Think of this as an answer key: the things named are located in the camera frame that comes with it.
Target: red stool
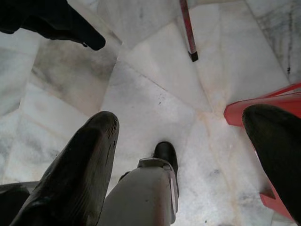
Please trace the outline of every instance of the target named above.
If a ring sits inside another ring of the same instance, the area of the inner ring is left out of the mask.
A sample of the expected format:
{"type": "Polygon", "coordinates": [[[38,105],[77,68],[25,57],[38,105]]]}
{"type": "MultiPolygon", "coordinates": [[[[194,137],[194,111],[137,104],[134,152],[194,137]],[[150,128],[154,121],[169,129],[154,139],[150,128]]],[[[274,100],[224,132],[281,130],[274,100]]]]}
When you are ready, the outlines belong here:
{"type": "MultiPolygon", "coordinates": [[[[248,106],[255,104],[268,104],[280,107],[301,118],[301,92],[287,94],[287,92],[297,88],[301,88],[301,83],[292,84],[262,97],[232,103],[226,107],[224,117],[229,125],[243,127],[242,114],[248,106]]],[[[293,220],[290,213],[282,203],[274,186],[271,183],[270,185],[270,194],[260,193],[262,203],[266,207],[293,220]]]]}

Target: gray pants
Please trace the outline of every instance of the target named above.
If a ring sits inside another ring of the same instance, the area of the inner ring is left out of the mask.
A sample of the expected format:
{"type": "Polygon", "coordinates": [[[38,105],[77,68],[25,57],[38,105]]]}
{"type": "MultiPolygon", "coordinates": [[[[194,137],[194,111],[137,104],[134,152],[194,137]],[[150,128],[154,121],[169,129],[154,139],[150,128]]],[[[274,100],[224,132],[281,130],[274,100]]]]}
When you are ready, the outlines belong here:
{"type": "Polygon", "coordinates": [[[172,166],[162,159],[141,159],[106,197],[98,226],[170,226],[177,209],[172,166]]]}

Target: marble floor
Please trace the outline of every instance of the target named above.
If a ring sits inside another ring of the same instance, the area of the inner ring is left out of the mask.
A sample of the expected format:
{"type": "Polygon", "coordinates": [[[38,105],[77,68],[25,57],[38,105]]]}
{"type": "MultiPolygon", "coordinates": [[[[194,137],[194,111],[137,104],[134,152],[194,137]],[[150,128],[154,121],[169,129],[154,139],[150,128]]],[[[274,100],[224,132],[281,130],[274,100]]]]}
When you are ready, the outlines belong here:
{"type": "Polygon", "coordinates": [[[294,225],[263,206],[267,178],[245,131],[223,117],[227,104],[290,83],[251,1],[190,10],[194,63],[176,21],[129,49],[89,16],[108,41],[99,52],[25,30],[0,34],[0,184],[39,180],[74,132],[107,110],[120,122],[109,191],[168,140],[179,162],[175,226],[294,225]]]}

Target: leg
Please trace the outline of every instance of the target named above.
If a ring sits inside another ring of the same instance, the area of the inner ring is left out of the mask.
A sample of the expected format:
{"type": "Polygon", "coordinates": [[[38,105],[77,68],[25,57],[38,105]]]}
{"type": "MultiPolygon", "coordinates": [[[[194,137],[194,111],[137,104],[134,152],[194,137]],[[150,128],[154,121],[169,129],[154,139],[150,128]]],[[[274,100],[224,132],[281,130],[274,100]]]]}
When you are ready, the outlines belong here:
{"type": "Polygon", "coordinates": [[[160,155],[156,151],[154,156],[162,158],[140,160],[138,168],[126,174],[110,192],[99,226],[170,226],[175,221],[178,205],[175,152],[168,153],[167,148],[165,155],[160,155]],[[165,159],[175,161],[171,165],[165,159]]]}

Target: trouser leg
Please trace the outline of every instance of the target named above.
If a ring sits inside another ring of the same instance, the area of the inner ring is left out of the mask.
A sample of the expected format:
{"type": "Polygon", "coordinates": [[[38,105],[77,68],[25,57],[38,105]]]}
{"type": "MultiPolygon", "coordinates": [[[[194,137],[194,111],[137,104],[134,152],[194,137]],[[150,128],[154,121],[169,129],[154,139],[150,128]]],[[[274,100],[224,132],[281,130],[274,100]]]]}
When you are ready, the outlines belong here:
{"type": "Polygon", "coordinates": [[[141,160],[110,192],[99,226],[170,226],[177,211],[172,167],[160,159],[141,160]]]}

